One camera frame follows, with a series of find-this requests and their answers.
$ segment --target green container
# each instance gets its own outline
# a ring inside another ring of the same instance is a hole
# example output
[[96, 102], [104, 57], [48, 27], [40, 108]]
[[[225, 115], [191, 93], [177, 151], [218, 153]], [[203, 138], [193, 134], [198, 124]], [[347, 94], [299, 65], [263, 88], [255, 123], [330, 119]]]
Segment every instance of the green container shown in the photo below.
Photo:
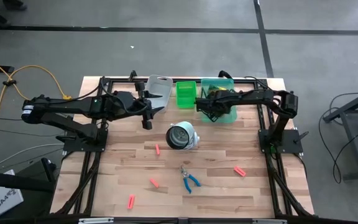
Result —
[[[201, 97], [206, 98], [205, 94], [208, 94], [208, 88], [210, 85], [218, 86], [221, 88], [225, 88], [227, 90], [234, 89], [234, 80], [231, 78], [203, 78], [201, 79]], [[229, 114], [224, 114], [215, 123], [233, 123], [237, 119], [237, 110], [235, 106], [231, 107], [231, 112]], [[203, 122], [211, 122], [212, 121], [203, 113], [201, 113], [201, 120]]]
[[194, 108], [196, 97], [196, 82], [177, 82], [177, 106], [179, 108]]

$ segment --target blue-handled pliers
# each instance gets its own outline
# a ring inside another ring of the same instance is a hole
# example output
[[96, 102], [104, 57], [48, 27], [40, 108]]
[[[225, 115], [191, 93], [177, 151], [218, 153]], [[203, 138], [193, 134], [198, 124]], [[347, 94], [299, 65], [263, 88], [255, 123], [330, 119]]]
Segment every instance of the blue-handled pliers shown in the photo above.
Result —
[[189, 183], [187, 181], [187, 178], [190, 178], [194, 183], [197, 185], [197, 187], [201, 187], [201, 184], [198, 182], [198, 180], [193, 177], [191, 174], [187, 173], [186, 169], [183, 166], [180, 166], [180, 172], [183, 175], [183, 181], [185, 183], [185, 187], [187, 191], [189, 191], [189, 194], [191, 194], [191, 189], [189, 187]]

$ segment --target concrete floor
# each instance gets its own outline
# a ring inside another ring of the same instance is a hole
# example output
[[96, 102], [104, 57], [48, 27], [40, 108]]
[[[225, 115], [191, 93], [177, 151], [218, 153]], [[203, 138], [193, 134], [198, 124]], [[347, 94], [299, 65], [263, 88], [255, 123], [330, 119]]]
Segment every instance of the concrete floor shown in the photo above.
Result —
[[[100, 27], [258, 28], [252, 0], [33, 0], [26, 12], [2, 12], [14, 25]], [[358, 30], [356, 0], [260, 0], [266, 29]], [[318, 136], [318, 119], [331, 99], [358, 91], [358, 35], [267, 35], [274, 77], [300, 97], [295, 124], [310, 134], [303, 139], [304, 160], [314, 210], [326, 218], [358, 221], [358, 180], [336, 184], [333, 162]], [[266, 77], [259, 34], [139, 32], [36, 32], [0, 30], [0, 64], [19, 68], [36, 64], [53, 72], [66, 92], [76, 96], [85, 75]], [[0, 74], [0, 91], [6, 80]], [[27, 97], [41, 93], [59, 98], [46, 73], [30, 69], [17, 75]], [[340, 98], [336, 105], [352, 97]], [[19, 118], [22, 98], [8, 89], [1, 118]], [[0, 128], [51, 135], [60, 130], [44, 125], [0, 121]], [[334, 154], [347, 142], [344, 130], [323, 124]], [[0, 160], [27, 147], [58, 143], [54, 137], [0, 132]], [[59, 147], [35, 149], [5, 166]], [[60, 166], [61, 152], [47, 155]], [[19, 171], [27, 162], [14, 167]], [[350, 151], [339, 160], [342, 173], [354, 170]]]

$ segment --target red foam dart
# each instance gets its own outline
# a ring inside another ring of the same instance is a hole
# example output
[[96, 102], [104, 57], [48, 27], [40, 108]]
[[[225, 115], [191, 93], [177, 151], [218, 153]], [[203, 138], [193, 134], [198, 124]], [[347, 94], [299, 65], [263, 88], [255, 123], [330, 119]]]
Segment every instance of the red foam dart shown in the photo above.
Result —
[[153, 183], [156, 188], [158, 188], [158, 183], [153, 180], [153, 178], [150, 178], [150, 182]]
[[134, 206], [134, 201], [135, 201], [135, 195], [130, 195], [128, 201], [128, 209], [132, 209], [132, 207]]
[[157, 151], [157, 155], [159, 155], [160, 154], [160, 148], [159, 148], [158, 144], [155, 145], [155, 150]]
[[238, 166], [234, 167], [234, 171], [236, 171], [238, 174], [240, 174], [240, 176], [245, 177], [246, 173]]

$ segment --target yellow extension cord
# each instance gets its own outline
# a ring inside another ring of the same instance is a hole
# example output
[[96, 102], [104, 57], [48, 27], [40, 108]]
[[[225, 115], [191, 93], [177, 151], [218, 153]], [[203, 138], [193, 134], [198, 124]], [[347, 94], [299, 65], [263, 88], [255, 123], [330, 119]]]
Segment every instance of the yellow extension cord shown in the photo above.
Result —
[[[53, 80], [55, 80], [55, 83], [56, 83], [57, 87], [59, 88], [60, 93], [62, 93], [62, 98], [63, 98], [64, 100], [69, 100], [69, 99], [71, 99], [71, 96], [67, 96], [66, 94], [64, 94], [64, 92], [63, 92], [62, 88], [60, 88], [59, 82], [57, 81], [57, 79], [55, 78], [55, 76], [54, 76], [50, 71], [48, 71], [46, 68], [43, 68], [43, 67], [41, 67], [41, 66], [39, 66], [39, 65], [26, 65], [26, 66], [23, 66], [23, 67], [21, 67], [21, 68], [15, 70], [14, 72], [12, 72], [11, 75], [8, 75], [1, 67], [0, 67], [0, 70], [7, 76], [7, 81], [11, 81], [11, 80], [12, 80], [12, 77], [13, 77], [18, 71], [20, 71], [20, 70], [22, 70], [22, 69], [25, 69], [25, 68], [39, 68], [39, 69], [41, 69], [41, 70], [47, 72], [47, 73], [53, 78]], [[16, 86], [16, 84], [13, 84], [13, 86], [15, 87], [17, 93], [18, 93], [21, 97], [23, 97], [23, 99], [28, 100], [28, 98], [25, 97], [25, 96], [20, 92], [20, 90], [19, 90], [19, 88]], [[4, 97], [4, 94], [5, 94], [5, 90], [6, 90], [6, 85], [4, 85], [4, 87], [2, 88], [1, 94], [0, 94], [0, 106], [1, 106], [2, 98]]]

